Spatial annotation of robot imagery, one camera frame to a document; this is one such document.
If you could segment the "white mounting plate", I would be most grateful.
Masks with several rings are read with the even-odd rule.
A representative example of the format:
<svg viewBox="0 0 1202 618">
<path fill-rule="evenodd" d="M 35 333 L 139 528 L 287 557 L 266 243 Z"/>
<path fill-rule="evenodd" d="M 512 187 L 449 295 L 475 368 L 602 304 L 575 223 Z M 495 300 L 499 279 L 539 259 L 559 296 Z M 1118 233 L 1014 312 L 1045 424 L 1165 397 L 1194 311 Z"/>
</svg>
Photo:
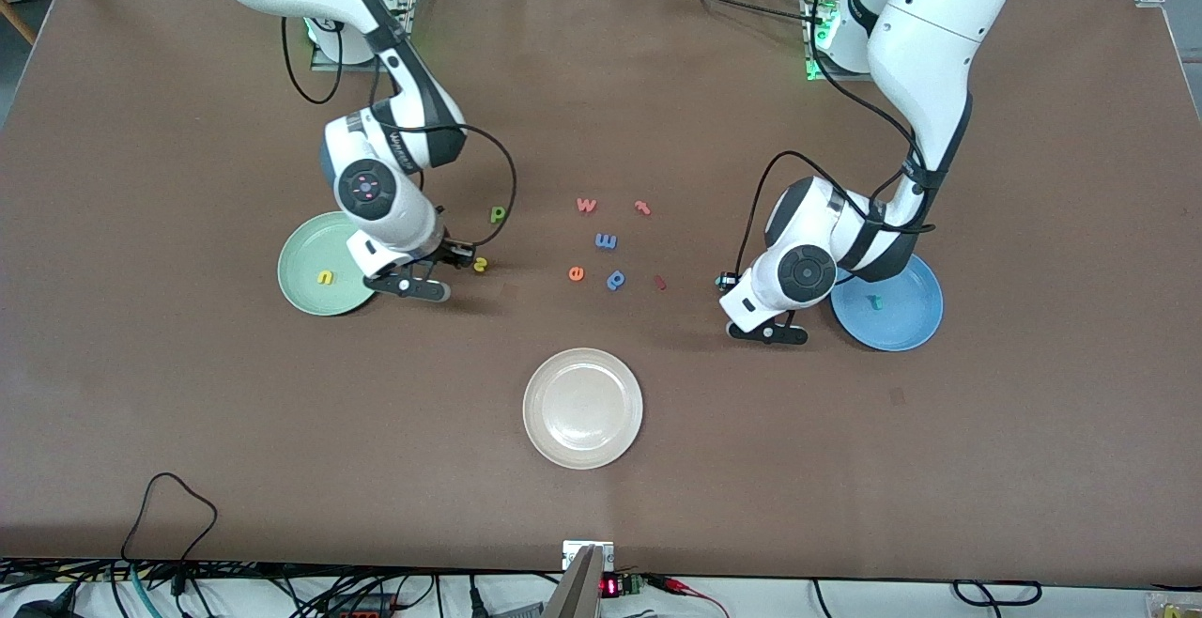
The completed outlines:
<svg viewBox="0 0 1202 618">
<path fill-rule="evenodd" d="M 577 554 L 581 549 L 585 547 L 601 547 L 603 549 L 603 571 L 614 572 L 615 568 L 615 547 L 612 541 L 595 541 L 595 540 L 565 540 L 563 541 L 563 571 L 567 571 L 571 563 L 575 561 Z"/>
</svg>

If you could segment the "beige plate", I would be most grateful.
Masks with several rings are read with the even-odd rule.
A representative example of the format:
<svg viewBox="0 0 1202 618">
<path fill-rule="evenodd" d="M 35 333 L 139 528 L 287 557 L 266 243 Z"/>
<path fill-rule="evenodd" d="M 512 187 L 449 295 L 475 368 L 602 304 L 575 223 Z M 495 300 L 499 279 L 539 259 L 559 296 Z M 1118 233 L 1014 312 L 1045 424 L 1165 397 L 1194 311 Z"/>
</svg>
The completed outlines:
<svg viewBox="0 0 1202 618">
<path fill-rule="evenodd" d="M 639 380 L 597 347 L 571 347 L 537 366 L 522 404 L 525 434 L 546 460 L 570 470 L 614 463 L 642 429 Z"/>
</svg>

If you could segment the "blue plate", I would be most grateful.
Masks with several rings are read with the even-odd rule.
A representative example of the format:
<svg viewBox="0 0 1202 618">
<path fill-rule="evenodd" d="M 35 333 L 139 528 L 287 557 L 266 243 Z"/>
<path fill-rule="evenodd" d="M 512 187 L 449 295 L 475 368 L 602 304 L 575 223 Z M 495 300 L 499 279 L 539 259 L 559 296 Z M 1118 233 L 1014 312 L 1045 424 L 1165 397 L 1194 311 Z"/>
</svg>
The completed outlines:
<svg viewBox="0 0 1202 618">
<path fill-rule="evenodd" d="M 871 310 L 870 295 L 883 297 L 883 310 Z M 922 346 L 944 322 L 944 289 L 918 255 L 911 255 L 902 274 L 880 283 L 838 271 L 829 301 L 841 328 L 859 345 L 876 351 L 902 352 Z"/>
</svg>

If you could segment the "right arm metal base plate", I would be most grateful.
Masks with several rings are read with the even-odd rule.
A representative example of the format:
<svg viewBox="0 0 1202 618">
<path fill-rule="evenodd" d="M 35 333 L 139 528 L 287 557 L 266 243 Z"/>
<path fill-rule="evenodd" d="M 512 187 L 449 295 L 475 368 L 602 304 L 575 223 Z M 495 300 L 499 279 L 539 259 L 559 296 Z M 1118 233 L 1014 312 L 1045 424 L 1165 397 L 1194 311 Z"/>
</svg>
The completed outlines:
<svg viewBox="0 0 1202 618">
<path fill-rule="evenodd" d="M 395 20 L 401 23 L 404 31 L 411 35 L 417 0 L 382 0 Z M 310 66 L 313 70 L 337 71 L 339 66 L 347 70 L 369 70 L 377 63 L 377 55 L 371 52 L 362 32 L 353 26 L 343 26 L 337 32 L 335 22 L 305 19 L 307 37 L 313 43 Z"/>
</svg>

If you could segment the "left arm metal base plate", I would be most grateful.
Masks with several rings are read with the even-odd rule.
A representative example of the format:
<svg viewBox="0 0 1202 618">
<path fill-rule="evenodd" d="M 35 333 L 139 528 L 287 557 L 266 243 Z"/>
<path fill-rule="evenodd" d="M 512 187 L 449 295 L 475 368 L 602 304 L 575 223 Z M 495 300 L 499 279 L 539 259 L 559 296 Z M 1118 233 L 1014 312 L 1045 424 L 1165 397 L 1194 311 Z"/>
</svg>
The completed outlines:
<svg viewBox="0 0 1202 618">
<path fill-rule="evenodd" d="M 869 32 L 850 13 L 849 0 L 807 0 L 807 75 L 811 81 L 871 82 L 867 58 Z"/>
</svg>

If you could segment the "green plate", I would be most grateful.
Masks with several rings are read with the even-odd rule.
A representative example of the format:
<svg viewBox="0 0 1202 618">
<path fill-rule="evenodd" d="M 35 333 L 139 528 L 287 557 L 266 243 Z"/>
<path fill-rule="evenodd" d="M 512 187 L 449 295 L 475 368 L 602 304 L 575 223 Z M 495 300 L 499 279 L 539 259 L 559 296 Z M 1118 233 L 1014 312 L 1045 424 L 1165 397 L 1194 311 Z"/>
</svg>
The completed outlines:
<svg viewBox="0 0 1202 618">
<path fill-rule="evenodd" d="M 313 316 L 340 316 L 371 301 L 375 292 L 365 289 L 363 272 L 347 248 L 356 232 L 343 210 L 313 216 L 294 230 L 276 263 L 276 281 L 288 304 Z M 317 283 L 322 269 L 334 271 L 333 285 Z"/>
</svg>

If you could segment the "brown wooden leg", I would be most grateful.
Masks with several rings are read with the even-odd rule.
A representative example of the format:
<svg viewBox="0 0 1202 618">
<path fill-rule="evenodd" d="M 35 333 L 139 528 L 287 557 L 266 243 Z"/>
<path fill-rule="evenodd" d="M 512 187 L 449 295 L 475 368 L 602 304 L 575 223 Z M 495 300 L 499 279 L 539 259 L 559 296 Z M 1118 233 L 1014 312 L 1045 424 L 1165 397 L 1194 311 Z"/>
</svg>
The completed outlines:
<svg viewBox="0 0 1202 618">
<path fill-rule="evenodd" d="M 38 31 L 30 26 L 30 24 L 26 23 L 20 14 L 18 14 L 14 6 L 10 5 L 6 0 L 0 0 L 0 16 L 4 16 L 4 19 L 8 20 L 8 24 L 11 24 L 11 26 L 19 32 L 20 37 L 26 41 L 26 44 L 35 44 L 35 41 L 38 37 Z"/>
</svg>

